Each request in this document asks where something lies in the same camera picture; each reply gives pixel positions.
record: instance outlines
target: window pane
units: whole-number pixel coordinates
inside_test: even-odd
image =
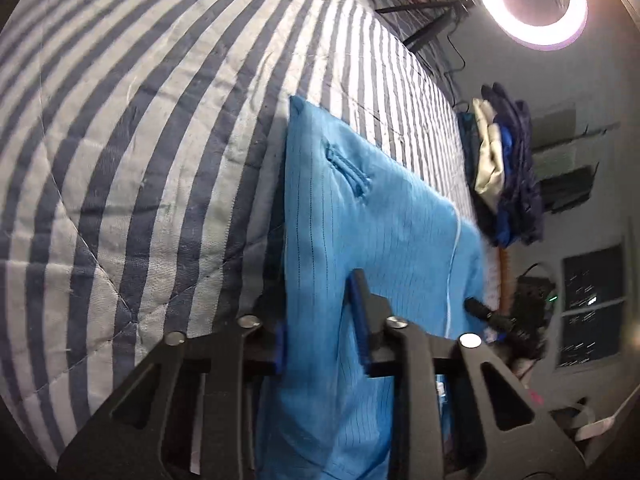
[[[617,300],[625,295],[622,246],[565,258],[564,309]]]
[[[562,318],[558,367],[602,359],[620,350],[624,301]]]

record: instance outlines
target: ring light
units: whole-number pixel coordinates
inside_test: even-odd
[[[587,23],[587,0],[569,0],[564,16],[551,25],[536,27],[516,19],[504,0],[482,0],[494,20],[517,42],[538,50],[558,50],[573,43]]]

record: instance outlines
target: welt pocket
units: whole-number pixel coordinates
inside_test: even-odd
[[[370,181],[367,176],[331,145],[326,147],[326,160],[342,174],[356,197],[363,196],[369,190]]]

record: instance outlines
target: white drawstring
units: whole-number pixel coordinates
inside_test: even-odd
[[[458,227],[456,230],[456,241],[453,243],[453,250],[451,251],[451,261],[449,262],[449,274],[447,275],[447,325],[444,330],[444,337],[449,338],[449,332],[451,330],[451,298],[449,293],[449,287],[451,284],[451,273],[453,272],[453,257],[456,255],[458,249],[458,241],[460,240],[460,231],[462,231],[462,219],[460,218],[460,212],[454,203],[453,211],[456,212],[456,220],[458,221]]]

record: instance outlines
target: striped bedsheet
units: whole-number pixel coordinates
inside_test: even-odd
[[[0,35],[0,392],[55,464],[165,331],[282,251],[288,97],[472,218],[453,111],[356,0],[22,0]]]

